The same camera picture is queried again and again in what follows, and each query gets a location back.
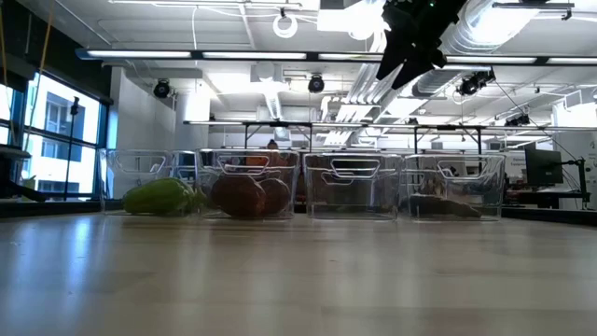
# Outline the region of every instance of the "computer monitor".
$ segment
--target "computer monitor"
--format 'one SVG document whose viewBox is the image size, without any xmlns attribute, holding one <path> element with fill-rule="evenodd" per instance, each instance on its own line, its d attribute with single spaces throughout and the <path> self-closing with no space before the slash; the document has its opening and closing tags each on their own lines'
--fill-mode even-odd
<svg viewBox="0 0 597 336">
<path fill-rule="evenodd" d="M 562 153 L 553 150 L 524 149 L 526 179 L 532 186 L 563 183 Z"/>
</svg>

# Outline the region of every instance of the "wooden table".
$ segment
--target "wooden table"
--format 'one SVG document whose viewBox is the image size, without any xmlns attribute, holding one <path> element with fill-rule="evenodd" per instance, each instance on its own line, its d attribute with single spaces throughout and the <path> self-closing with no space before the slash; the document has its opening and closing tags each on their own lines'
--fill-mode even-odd
<svg viewBox="0 0 597 336">
<path fill-rule="evenodd" d="M 0 222 L 0 335 L 595 335 L 597 231 L 504 220 Z"/>
</svg>

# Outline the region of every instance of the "brown fruit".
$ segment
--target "brown fruit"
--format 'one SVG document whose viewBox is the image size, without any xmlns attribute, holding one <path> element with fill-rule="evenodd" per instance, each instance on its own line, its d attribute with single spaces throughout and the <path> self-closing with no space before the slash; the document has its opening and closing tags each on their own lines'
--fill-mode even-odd
<svg viewBox="0 0 597 336">
<path fill-rule="evenodd" d="M 262 215 L 275 215 L 286 209 L 290 202 L 290 189 L 277 178 L 268 178 L 259 183 L 265 190 L 265 208 Z"/>
<path fill-rule="evenodd" d="M 265 198 L 263 188 L 249 176 L 222 175 L 210 193 L 212 202 L 233 217 L 258 217 Z"/>
</svg>

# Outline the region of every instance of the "green vegetable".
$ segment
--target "green vegetable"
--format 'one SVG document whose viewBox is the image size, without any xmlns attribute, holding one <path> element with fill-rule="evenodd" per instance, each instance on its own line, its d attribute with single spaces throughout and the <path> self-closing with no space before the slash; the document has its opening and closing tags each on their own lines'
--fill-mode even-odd
<svg viewBox="0 0 597 336">
<path fill-rule="evenodd" d="M 193 190 L 177 178 L 162 178 L 129 190 L 122 198 L 130 214 L 170 215 L 186 209 Z"/>
</svg>

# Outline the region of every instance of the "clear plastic bin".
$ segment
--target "clear plastic bin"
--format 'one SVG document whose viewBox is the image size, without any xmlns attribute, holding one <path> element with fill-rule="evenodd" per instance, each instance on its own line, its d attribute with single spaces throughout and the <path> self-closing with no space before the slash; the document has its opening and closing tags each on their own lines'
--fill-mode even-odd
<svg viewBox="0 0 597 336">
<path fill-rule="evenodd" d="M 100 149 L 98 159 L 105 213 L 171 217 L 197 212 L 193 188 L 175 176 L 176 152 Z"/>
<path fill-rule="evenodd" d="M 206 218 L 291 218 L 299 154 L 290 150 L 201 149 L 198 192 Z"/>
<path fill-rule="evenodd" d="M 501 155 L 408 156 L 398 210 L 421 220 L 497 220 L 504 169 Z"/>
<path fill-rule="evenodd" d="M 401 162 L 396 154 L 305 155 L 307 214 L 321 219 L 396 219 Z"/>
</svg>

